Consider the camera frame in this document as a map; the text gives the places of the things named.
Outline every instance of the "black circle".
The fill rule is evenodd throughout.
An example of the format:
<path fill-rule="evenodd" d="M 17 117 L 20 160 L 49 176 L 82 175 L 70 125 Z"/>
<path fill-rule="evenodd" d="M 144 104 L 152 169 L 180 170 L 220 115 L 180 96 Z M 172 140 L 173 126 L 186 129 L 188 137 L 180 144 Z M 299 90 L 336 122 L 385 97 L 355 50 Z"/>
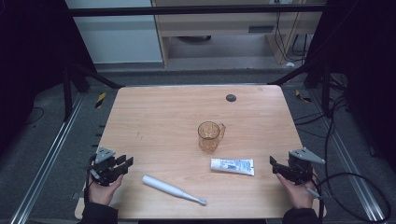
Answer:
<path fill-rule="evenodd" d="M 235 96 L 234 94 L 228 94 L 228 95 L 225 97 L 225 99 L 226 99 L 228 102 L 234 102 L 234 101 L 236 101 L 236 96 Z"/>

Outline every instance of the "black sleeve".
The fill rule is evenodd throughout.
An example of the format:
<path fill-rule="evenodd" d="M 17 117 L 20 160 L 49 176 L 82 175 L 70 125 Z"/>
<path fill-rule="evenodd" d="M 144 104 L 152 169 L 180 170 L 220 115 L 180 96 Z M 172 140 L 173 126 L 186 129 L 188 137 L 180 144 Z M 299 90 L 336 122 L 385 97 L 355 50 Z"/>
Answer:
<path fill-rule="evenodd" d="M 312 208 L 291 208 L 282 219 L 283 224 L 319 224 L 319 219 Z"/>
<path fill-rule="evenodd" d="M 117 224 L 119 211 L 99 203 L 86 203 L 78 224 Z"/>

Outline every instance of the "person's arm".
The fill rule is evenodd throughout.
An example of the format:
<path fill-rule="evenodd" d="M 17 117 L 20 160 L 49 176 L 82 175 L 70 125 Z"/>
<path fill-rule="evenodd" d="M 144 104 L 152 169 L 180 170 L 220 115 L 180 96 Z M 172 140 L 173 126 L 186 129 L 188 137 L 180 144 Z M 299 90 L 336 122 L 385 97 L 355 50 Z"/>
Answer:
<path fill-rule="evenodd" d="M 117 224 L 118 210 L 108 206 L 116 189 L 121 185 L 123 175 L 109 187 L 92 182 L 89 199 L 82 212 L 82 220 L 78 224 Z"/>
<path fill-rule="evenodd" d="M 304 185 L 294 185 L 281 174 L 276 174 L 280 183 L 285 187 L 293 208 L 283 216 L 283 224 L 319 224 L 319 219 L 315 210 L 312 209 L 314 201 L 313 195 L 306 188 L 315 189 L 315 186 L 308 182 Z"/>

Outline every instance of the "human hand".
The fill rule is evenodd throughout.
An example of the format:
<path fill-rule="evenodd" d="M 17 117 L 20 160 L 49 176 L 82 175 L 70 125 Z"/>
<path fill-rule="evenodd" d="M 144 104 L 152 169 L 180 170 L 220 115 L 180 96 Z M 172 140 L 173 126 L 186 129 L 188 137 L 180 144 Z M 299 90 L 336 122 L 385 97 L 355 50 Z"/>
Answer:
<path fill-rule="evenodd" d="M 113 194 L 116 189 L 121 185 L 123 179 L 123 175 L 120 175 L 113 184 L 108 187 L 101 186 L 96 182 L 92 182 L 92 177 L 90 176 L 90 202 L 91 203 L 99 203 L 103 205 L 109 205 L 111 199 L 113 199 Z"/>
<path fill-rule="evenodd" d="M 276 174 L 276 177 L 279 179 L 283 187 L 285 187 L 286 192 L 289 195 L 290 202 L 294 208 L 312 208 L 314 196 L 307 190 L 307 188 L 315 190 L 315 186 L 311 181 L 301 185 L 294 185 L 293 182 L 287 180 L 281 174 Z"/>

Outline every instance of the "toothpaste tube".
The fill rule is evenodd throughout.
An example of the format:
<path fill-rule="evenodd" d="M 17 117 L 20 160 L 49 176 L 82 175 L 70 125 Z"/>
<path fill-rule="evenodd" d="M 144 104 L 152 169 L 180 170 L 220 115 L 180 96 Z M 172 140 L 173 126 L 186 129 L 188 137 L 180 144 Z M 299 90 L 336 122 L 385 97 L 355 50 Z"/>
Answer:
<path fill-rule="evenodd" d="M 210 168 L 224 172 L 254 175 L 253 160 L 211 159 Z"/>

